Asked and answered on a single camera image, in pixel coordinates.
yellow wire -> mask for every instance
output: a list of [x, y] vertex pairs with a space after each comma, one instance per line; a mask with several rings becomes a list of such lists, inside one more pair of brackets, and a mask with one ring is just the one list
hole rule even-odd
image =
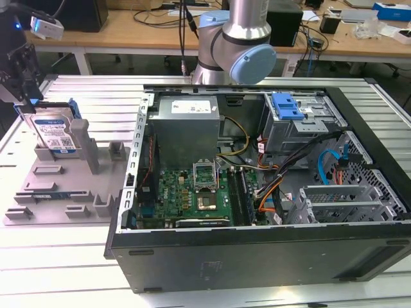
[[217, 153], [217, 156], [235, 156], [235, 155], [242, 154], [243, 152], [245, 152], [245, 150], [246, 150], [246, 149], [248, 148], [248, 146], [249, 146], [250, 136], [247, 134], [247, 132], [245, 131], [244, 127], [242, 127], [239, 122], [237, 122], [236, 120], [234, 120], [234, 119], [231, 118], [231, 117], [227, 117], [227, 116], [226, 116], [226, 118], [229, 119], [230, 121], [236, 123], [236, 125], [240, 128], [240, 130], [243, 131], [243, 133], [244, 133], [245, 138], [246, 138], [247, 141], [245, 142], [244, 147], [243, 147], [242, 149], [240, 149], [240, 150], [238, 150], [238, 151], [235, 151], [235, 152]]

black speaker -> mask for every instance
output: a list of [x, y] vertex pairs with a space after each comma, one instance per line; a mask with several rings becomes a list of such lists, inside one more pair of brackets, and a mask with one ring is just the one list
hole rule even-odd
[[[19, 0], [31, 8], [53, 15], [62, 0]], [[30, 29], [30, 16], [17, 14], [25, 30]], [[99, 32], [104, 25], [109, 11], [106, 0], [66, 0], [64, 7], [57, 17], [65, 30], [82, 32]]]
[[270, 45], [293, 47], [302, 19], [302, 10], [291, 0], [270, 0], [267, 22], [271, 26]]
[[335, 34], [338, 25], [340, 24], [341, 18], [324, 16], [320, 24], [320, 31], [328, 34]]

aluminum extrusion table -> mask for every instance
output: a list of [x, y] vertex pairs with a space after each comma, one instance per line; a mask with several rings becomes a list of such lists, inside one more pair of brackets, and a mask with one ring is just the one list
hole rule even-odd
[[[165, 76], [59, 76], [45, 99], [74, 98], [100, 146], [132, 140], [143, 84], [184, 84]], [[362, 79], [269, 78], [264, 84], [339, 87], [411, 176], [411, 118], [378, 85]], [[0, 142], [2, 212], [35, 160], [35, 136], [20, 119]], [[103, 257], [108, 226], [0, 226], [3, 307], [410, 307], [411, 257], [370, 282], [135, 295], [116, 261]]]

wooden desk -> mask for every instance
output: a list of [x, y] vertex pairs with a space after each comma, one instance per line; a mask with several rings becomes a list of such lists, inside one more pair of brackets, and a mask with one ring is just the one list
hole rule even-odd
[[[65, 31], [61, 41], [41, 40], [30, 32], [27, 37], [36, 46], [37, 51], [74, 53], [81, 74], [92, 74], [87, 53], [113, 53], [126, 55], [180, 55], [179, 32], [177, 28], [153, 28], [134, 21], [131, 11], [111, 10], [109, 18], [99, 33]], [[148, 13], [139, 18], [144, 20]], [[146, 22], [166, 22], [178, 19], [163, 15], [149, 15]], [[277, 57], [289, 59], [292, 55], [300, 59], [305, 46], [277, 47]], [[190, 30], [186, 31], [186, 55], [197, 56], [198, 40]]]
[[[386, 1], [392, 3], [409, 3], [410, 1]], [[317, 15], [324, 14], [332, 6], [336, 9], [350, 8], [339, 1], [325, 0]], [[391, 26], [406, 28], [407, 22], [383, 21]], [[304, 25], [319, 31], [321, 21], [304, 22]], [[393, 38], [381, 36], [380, 39], [370, 38], [359, 40], [353, 34], [354, 24], [340, 22], [334, 35], [325, 34], [329, 40], [329, 47], [320, 60], [349, 61], [349, 62], [386, 62], [386, 63], [411, 63], [411, 46], [403, 45]], [[310, 32], [313, 37], [323, 39], [314, 31]], [[306, 38], [300, 33], [296, 40], [297, 44], [306, 47]]]

ram slot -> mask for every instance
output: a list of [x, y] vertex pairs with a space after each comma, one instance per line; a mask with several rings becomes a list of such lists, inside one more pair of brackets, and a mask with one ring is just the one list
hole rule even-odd
[[247, 182], [245, 181], [243, 170], [237, 170], [236, 184], [238, 196], [240, 197], [241, 212], [243, 214], [244, 224], [246, 226], [251, 226], [251, 223], [254, 220], [254, 211], [252, 208], [249, 189], [247, 187]]
[[243, 226], [243, 213], [241, 210], [240, 194], [237, 191], [235, 172], [227, 170], [227, 183], [229, 188], [229, 198], [231, 204], [232, 221], [234, 226]]

